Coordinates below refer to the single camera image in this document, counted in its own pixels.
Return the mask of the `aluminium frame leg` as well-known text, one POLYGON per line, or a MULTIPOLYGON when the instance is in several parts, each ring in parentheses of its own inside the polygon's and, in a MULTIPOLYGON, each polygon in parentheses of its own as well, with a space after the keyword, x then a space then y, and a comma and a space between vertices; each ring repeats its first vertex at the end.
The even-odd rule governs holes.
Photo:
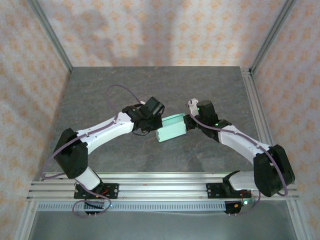
POLYGON ((36 217, 38 209, 37 201, 27 201, 21 218, 19 220, 17 230, 14 234, 13 240, 28 240, 32 230, 32 226, 36 217))
POLYGON ((300 200, 286 201, 297 240, 314 240, 300 200))

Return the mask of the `black base connector board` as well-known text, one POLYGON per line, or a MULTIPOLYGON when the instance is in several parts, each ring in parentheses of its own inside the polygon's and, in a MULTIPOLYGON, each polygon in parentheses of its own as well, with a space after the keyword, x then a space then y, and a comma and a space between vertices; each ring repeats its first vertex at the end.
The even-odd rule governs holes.
POLYGON ((236 200, 236 201, 226 201, 225 202, 225 210, 223 211, 225 214, 230 216, 243 216, 245 214, 250 213, 254 207, 257 205, 255 200, 236 200))

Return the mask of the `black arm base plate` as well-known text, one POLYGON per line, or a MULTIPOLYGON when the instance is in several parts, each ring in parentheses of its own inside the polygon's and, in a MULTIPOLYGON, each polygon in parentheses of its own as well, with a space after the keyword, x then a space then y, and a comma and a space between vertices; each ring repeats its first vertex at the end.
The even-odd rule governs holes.
POLYGON ((251 192, 234 190, 228 183, 207 183, 207 197, 209 199, 240 199, 251 198, 251 192))
MULTIPOLYGON (((97 185, 91 192, 102 195, 109 199, 117 199, 119 193, 119 184, 118 183, 103 183, 97 185)), ((73 197, 80 200, 93 200, 101 199, 100 196, 87 192, 80 184, 75 184, 75 190, 73 197)))

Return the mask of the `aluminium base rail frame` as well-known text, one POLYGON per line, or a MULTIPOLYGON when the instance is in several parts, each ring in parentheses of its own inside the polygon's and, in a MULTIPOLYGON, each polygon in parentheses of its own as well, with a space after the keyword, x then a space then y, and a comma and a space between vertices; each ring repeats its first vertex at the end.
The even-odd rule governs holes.
MULTIPOLYGON (((207 183, 220 183, 226 173, 136 172, 100 173, 105 183, 119 185, 119 201, 207 201, 207 183)), ((65 175, 34 181, 29 201, 74 201, 75 181, 65 175)))

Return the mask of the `aluminium corner post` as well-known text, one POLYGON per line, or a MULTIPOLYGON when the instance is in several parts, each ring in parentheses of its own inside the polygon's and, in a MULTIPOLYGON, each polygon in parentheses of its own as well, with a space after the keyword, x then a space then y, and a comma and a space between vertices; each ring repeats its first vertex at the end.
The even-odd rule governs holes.
POLYGON ((261 48, 258 51, 257 56, 255 57, 251 67, 249 68, 249 72, 251 75, 254 75, 261 65, 265 55, 270 49, 273 41, 276 39, 279 31, 281 30, 283 24, 285 23, 287 17, 291 13, 292 8, 294 7, 297 0, 286 0, 281 11, 275 19, 274 24, 272 25, 269 33, 267 34, 261 48))
POLYGON ((73 65, 63 48, 58 36, 56 35, 49 19, 47 18, 41 4, 38 0, 26 0, 31 7, 32 11, 34 12, 35 16, 39 20, 42 28, 44 29, 47 37, 49 38, 50 42, 52 43, 55 51, 59 55, 60 59, 62 60, 64 66, 66 67, 67 71, 71 74, 73 71, 73 65))

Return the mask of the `mint green paper box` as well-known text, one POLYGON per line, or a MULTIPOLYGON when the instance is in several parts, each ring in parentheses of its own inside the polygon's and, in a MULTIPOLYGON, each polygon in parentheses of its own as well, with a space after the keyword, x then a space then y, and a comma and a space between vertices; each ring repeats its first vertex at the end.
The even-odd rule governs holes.
POLYGON ((164 142, 187 133, 184 113, 174 114, 162 118, 162 127, 156 131, 158 142, 164 142))

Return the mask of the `aluminium side rail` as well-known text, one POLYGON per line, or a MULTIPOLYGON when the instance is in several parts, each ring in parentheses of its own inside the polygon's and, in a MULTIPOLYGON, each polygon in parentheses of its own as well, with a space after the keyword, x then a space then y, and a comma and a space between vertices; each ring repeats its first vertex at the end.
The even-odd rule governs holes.
POLYGON ((257 129, 258 138, 262 143, 274 146, 275 142, 272 138, 272 134, 267 123, 267 118, 263 110, 254 78, 248 68, 241 68, 240 71, 248 95, 248 100, 257 129))

